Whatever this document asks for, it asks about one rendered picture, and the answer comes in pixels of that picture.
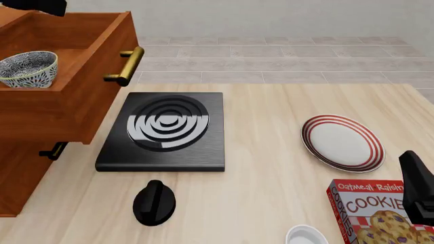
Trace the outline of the black white patterned bowl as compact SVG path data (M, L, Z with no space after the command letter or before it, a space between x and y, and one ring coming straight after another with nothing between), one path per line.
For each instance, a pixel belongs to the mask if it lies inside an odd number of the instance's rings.
M48 88L57 72L54 52L24 52L0 60L0 82L11 88Z

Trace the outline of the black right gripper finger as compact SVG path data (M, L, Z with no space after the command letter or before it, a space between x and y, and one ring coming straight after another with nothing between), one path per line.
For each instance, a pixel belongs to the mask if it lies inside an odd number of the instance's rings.
M399 156L403 176L403 202L434 202L434 174L412 150Z

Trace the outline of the white plate with red rings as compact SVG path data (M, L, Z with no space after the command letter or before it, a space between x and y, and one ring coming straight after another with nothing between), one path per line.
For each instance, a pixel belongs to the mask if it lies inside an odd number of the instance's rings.
M342 115L316 115L300 129L305 148L330 167L353 173L377 170L386 150L377 135L362 123Z

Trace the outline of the small white bowl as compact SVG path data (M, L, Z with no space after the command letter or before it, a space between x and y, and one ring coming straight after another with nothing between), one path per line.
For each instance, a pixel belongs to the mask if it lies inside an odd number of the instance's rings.
M285 244L329 244L325 236L309 225L295 225L285 236Z

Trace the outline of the round black stove knob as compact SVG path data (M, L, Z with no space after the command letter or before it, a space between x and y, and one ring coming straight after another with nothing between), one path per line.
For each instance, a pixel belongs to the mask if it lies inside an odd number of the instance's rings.
M168 221L176 208L175 194L160 180L150 180L135 197L133 213L139 223L157 226Z

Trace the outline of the wooden cabinet drawer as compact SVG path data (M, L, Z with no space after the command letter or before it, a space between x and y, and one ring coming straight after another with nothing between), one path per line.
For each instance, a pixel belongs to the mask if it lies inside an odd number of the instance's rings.
M55 17L36 12L35 34L58 56L58 74L44 89L58 103L42 117L35 134L54 142L92 141L121 86L104 82L118 75L128 58L121 51L138 46L131 12L68 13Z

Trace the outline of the flat black stove plate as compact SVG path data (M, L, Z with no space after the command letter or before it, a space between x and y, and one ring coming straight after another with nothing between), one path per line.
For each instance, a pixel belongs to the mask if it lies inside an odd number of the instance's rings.
M223 172L220 92L131 92L96 159L99 172Z

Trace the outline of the red cookie box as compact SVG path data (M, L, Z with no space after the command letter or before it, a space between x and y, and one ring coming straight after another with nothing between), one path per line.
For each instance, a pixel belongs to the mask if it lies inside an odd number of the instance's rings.
M401 180L334 179L326 190L345 244L434 244L434 225L411 223Z

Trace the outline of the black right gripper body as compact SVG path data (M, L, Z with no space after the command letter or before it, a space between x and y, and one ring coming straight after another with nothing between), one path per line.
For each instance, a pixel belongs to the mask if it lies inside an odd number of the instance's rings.
M415 201L410 207L413 224L434 227L434 201Z

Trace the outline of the wooden cabinet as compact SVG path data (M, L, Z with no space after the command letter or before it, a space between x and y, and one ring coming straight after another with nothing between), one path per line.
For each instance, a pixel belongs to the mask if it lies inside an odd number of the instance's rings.
M35 11L0 7L0 60L22 52L47 50L34 27ZM52 161L55 144L35 134L43 115L58 103L44 89L10 88L0 83L0 217L16 217Z

